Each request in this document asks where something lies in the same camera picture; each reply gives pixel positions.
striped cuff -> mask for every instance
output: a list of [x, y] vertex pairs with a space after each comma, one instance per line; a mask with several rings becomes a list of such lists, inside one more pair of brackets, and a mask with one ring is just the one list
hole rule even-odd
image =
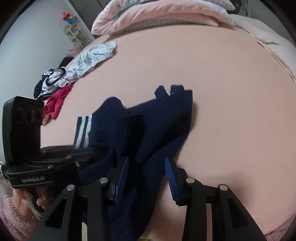
[[89, 145], [89, 132], [91, 131], [92, 115], [78, 117], [74, 145], [87, 148]]

folded blanket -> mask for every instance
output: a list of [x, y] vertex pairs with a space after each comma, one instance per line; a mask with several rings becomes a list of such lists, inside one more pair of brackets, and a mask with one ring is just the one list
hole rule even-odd
[[234, 26], [226, 11], [231, 9], [234, 6], [229, 0], [112, 0], [95, 19], [91, 33], [115, 34], [134, 24], [138, 28], [155, 26], [156, 21], [157, 25], [185, 22], [218, 27], [222, 22]]

gray door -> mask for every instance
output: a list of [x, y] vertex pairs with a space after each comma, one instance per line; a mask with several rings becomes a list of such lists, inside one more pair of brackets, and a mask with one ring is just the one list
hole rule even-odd
[[97, 0], [69, 0], [86, 26], [91, 30], [91, 26], [102, 11], [101, 4]]

pile of clothes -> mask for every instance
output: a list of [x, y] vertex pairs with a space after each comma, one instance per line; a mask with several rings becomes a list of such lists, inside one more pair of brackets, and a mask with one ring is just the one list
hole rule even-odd
[[[75, 58], [65, 57], [59, 68], [50, 69], [41, 76], [34, 90], [34, 98], [41, 101], [47, 100], [43, 111], [43, 125], [58, 117], [73, 83], [91, 72], [99, 62], [111, 58], [116, 47], [114, 41], [93, 45]], [[74, 61], [66, 69], [66, 65], [73, 59]]]

white stripe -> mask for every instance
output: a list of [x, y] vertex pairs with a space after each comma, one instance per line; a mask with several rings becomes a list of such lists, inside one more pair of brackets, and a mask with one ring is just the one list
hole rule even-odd
[[85, 125], [85, 116], [83, 116], [82, 119], [81, 119], [81, 125], [80, 125], [80, 128], [79, 128], [78, 137], [77, 137], [77, 140], [76, 140], [76, 143], [75, 143], [76, 147], [80, 146], [81, 138], [82, 138], [82, 135], [83, 135], [84, 125]]
[[91, 131], [91, 119], [92, 115], [89, 116], [89, 121], [87, 122], [86, 132], [85, 132], [85, 141], [84, 141], [84, 148], [89, 146], [89, 132]]

